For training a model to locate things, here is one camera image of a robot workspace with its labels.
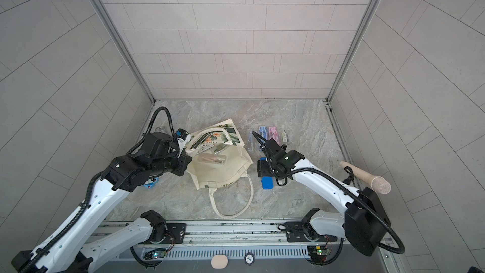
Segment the clear case with silver compass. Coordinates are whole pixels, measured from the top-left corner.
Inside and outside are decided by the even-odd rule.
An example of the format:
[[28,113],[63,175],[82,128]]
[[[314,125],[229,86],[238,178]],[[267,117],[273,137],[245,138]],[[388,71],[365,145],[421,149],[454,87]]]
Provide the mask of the clear case with silver compass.
[[248,130],[247,150],[249,152],[254,152],[255,150],[257,150],[257,142],[256,142],[255,137],[253,135],[253,130],[252,129],[249,129]]

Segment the pink compass set case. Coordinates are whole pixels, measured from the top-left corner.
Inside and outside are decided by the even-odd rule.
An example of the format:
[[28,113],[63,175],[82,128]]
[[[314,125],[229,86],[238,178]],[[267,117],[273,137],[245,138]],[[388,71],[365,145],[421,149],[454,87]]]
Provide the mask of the pink compass set case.
[[268,128],[268,132],[269,132],[269,139],[274,139],[275,142],[280,145],[280,139],[279,139],[279,133],[277,131],[277,127],[276,126],[270,126]]

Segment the blue compass set case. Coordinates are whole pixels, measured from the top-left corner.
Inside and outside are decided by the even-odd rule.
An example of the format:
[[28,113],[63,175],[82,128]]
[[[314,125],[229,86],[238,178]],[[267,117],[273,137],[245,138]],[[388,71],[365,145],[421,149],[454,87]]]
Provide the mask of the blue compass set case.
[[268,139],[269,133],[268,128],[266,126],[260,126],[258,129],[259,135],[261,135],[265,140]]

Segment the cream canvas floral tote bag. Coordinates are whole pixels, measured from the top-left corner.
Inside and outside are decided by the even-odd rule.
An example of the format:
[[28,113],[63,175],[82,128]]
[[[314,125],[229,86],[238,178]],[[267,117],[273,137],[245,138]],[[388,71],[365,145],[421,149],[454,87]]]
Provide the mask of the cream canvas floral tote bag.
[[[191,175],[196,189],[208,189],[210,203],[218,217],[235,219],[248,210],[255,192],[248,175],[253,161],[232,119],[192,133],[185,151],[192,158],[186,171]],[[240,178],[246,178],[249,182],[249,200],[239,212],[224,215],[217,208],[214,194],[219,188],[229,187]]]

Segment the clear compass case with barcode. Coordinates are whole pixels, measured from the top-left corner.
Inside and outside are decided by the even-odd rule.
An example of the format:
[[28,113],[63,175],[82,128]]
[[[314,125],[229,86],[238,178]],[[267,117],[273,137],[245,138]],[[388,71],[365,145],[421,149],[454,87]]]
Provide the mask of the clear compass case with barcode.
[[218,144],[214,147],[212,154],[217,155],[226,150],[227,148],[231,147],[231,145],[228,144]]

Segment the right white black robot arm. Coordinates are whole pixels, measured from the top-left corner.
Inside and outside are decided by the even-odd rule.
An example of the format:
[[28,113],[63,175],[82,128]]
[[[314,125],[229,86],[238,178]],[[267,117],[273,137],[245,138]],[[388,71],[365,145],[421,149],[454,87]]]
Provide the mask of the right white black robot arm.
[[260,161],[258,172],[275,178],[279,186],[289,180],[307,186],[323,197],[337,211],[330,218],[321,210],[312,212],[304,220],[309,224],[308,238],[313,235],[332,235],[347,240],[357,251],[370,256],[377,248],[394,254],[403,254],[405,245],[392,229],[391,222],[377,194],[371,188],[359,190],[349,181],[342,182],[313,165],[303,154],[287,150],[274,139],[266,139],[253,132],[265,160]]

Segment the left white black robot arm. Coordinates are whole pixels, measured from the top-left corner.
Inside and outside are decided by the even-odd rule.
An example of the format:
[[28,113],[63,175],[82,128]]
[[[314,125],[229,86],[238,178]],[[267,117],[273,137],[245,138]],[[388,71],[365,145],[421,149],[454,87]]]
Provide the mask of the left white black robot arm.
[[16,272],[95,272],[139,243],[158,244],[166,238],[175,243],[166,220],[153,210],[101,240],[88,242],[107,215],[138,187],[164,173],[182,176],[186,171],[192,160],[184,151],[190,134],[183,129],[175,130],[171,117],[168,117],[169,133],[153,132],[161,111],[170,113],[166,107],[155,110],[142,139],[90,180],[83,201],[48,239],[13,258],[11,265]]

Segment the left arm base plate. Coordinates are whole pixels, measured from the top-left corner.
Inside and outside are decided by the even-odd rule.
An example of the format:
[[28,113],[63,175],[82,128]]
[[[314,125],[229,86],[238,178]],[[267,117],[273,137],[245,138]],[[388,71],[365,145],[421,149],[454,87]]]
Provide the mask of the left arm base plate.
[[187,224],[168,223],[165,225],[165,233],[162,237],[161,245],[182,244],[186,233]]

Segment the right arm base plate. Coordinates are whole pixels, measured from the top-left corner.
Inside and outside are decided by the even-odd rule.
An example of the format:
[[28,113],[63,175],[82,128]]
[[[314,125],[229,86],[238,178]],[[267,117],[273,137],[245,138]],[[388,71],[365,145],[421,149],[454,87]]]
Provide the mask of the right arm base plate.
[[284,222],[278,225],[278,230],[285,233],[289,243],[337,242],[338,238],[331,235],[319,235],[309,225],[302,222]]

